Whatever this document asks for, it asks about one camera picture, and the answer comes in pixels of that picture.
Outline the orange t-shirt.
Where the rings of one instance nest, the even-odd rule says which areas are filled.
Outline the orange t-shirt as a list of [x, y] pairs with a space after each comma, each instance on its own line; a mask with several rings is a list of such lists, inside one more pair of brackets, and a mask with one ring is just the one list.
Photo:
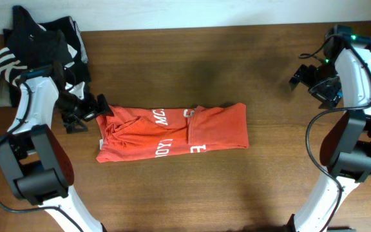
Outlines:
[[111, 107], [97, 123], [97, 161], [122, 162], [249, 147], [246, 106], [142, 109]]

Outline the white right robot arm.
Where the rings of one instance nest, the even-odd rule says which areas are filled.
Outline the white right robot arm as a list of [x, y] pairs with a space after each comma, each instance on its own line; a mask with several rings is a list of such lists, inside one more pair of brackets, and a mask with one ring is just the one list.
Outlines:
[[[320, 47], [320, 66], [302, 64], [289, 84], [304, 84], [321, 102], [321, 113], [308, 124], [305, 146], [320, 170], [319, 179], [302, 208], [291, 215], [285, 231], [328, 231], [344, 200], [371, 176], [371, 37], [337, 24]], [[342, 116], [323, 139], [319, 159], [310, 147], [314, 123], [324, 115]]]

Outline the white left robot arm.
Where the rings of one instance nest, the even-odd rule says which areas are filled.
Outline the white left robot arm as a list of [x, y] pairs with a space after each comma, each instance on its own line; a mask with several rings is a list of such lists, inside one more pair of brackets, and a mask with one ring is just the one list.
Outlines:
[[51, 130], [58, 109], [67, 133], [87, 131], [86, 122], [111, 110], [103, 94], [87, 86], [66, 87], [63, 67], [43, 66], [22, 72], [14, 83], [21, 90], [15, 119], [0, 136], [0, 168], [14, 195], [31, 204], [9, 213], [47, 212], [63, 231], [105, 231], [74, 187], [73, 166]]

